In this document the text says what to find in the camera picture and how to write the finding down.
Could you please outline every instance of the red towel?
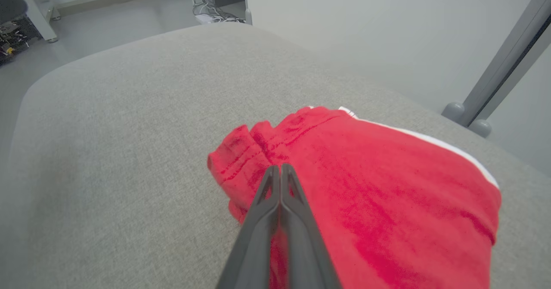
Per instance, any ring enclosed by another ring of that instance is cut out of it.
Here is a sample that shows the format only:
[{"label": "red towel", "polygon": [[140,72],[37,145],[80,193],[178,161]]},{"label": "red towel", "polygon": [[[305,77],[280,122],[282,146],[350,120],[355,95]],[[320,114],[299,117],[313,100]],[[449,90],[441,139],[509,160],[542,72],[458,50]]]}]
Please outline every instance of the red towel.
[{"label": "red towel", "polygon": [[[435,138],[303,108],[273,128],[240,126],[208,167],[243,223],[264,171],[289,163],[345,289],[489,287],[501,195],[473,157]],[[272,242],[270,287],[285,288]]]}]

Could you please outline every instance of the gray upholstery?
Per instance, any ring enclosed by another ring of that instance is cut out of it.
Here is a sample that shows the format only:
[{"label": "gray upholstery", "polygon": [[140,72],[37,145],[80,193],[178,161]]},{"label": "gray upholstery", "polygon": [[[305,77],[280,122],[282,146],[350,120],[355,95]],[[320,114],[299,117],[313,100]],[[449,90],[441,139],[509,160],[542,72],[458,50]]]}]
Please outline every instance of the gray upholstery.
[{"label": "gray upholstery", "polygon": [[492,287],[549,287],[548,178],[393,91],[223,23],[85,57],[30,88],[0,193],[2,288],[213,288],[238,225],[207,154],[241,124],[306,105],[474,155],[502,188]]}]

